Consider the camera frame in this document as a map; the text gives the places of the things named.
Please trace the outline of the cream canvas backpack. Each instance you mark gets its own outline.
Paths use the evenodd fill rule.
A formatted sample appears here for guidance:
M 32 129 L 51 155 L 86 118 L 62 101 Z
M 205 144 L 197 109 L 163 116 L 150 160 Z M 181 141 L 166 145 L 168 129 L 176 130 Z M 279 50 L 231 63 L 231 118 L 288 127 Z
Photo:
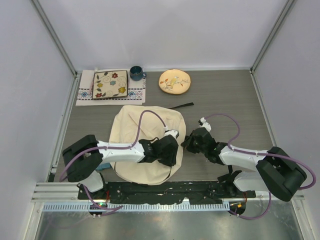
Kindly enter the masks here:
M 186 136 L 186 124 L 183 115 L 172 109 L 160 106 L 125 105 L 115 116 L 109 136 L 109 142 L 130 144 L 137 135 L 139 139 L 152 140 L 162 138 L 165 130 L 177 130 L 180 145 Z M 116 162 L 111 163 L 116 174 L 132 183 L 143 185 L 160 185 L 174 175 L 182 166 L 183 148 L 178 147 L 176 164 L 172 167 L 158 161 L 152 163 Z

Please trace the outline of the blue small box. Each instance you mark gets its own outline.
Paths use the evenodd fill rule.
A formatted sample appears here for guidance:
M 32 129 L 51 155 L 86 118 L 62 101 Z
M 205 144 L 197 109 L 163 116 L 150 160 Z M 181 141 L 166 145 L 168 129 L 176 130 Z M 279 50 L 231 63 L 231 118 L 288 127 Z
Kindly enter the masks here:
M 96 171 L 103 171 L 105 169 L 109 169 L 110 167 L 111 167 L 110 163 L 102 163 L 95 170 Z

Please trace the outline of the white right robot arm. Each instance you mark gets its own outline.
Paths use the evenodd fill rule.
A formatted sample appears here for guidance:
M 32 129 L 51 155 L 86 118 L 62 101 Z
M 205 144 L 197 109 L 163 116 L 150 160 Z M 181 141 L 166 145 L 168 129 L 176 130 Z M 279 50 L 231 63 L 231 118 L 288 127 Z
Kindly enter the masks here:
M 307 179 L 306 172 L 281 148 L 254 151 L 228 146 L 215 141 L 204 127 L 192 131 L 181 146 L 188 152 L 203 154 L 214 164 L 243 168 L 225 186 L 233 198 L 246 191 L 268 191 L 289 202 Z

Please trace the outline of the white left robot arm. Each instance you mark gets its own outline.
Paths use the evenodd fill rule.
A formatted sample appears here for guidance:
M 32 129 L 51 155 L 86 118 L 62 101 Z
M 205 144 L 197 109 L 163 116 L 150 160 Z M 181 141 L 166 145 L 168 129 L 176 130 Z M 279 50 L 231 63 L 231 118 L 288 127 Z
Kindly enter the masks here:
M 93 134 L 86 135 L 62 152 L 65 169 L 61 180 L 81 183 L 93 198 L 100 200 L 107 188 L 104 178 L 96 171 L 99 165 L 124 162 L 143 167 L 156 163 L 172 167 L 176 163 L 178 136 L 178 131 L 167 130 L 160 139 L 109 143 L 98 141 Z

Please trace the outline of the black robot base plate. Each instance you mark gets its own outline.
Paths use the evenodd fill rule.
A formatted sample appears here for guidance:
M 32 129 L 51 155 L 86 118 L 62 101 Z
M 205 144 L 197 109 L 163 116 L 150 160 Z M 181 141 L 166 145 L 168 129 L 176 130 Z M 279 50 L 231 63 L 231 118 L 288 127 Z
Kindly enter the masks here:
M 218 181 L 166 181 L 160 185 L 108 182 L 90 196 L 93 200 L 109 200 L 119 205 L 179 205 L 185 198 L 192 205 L 204 205 L 220 204 L 222 199 L 253 199 L 256 192 L 241 192 L 230 183 Z

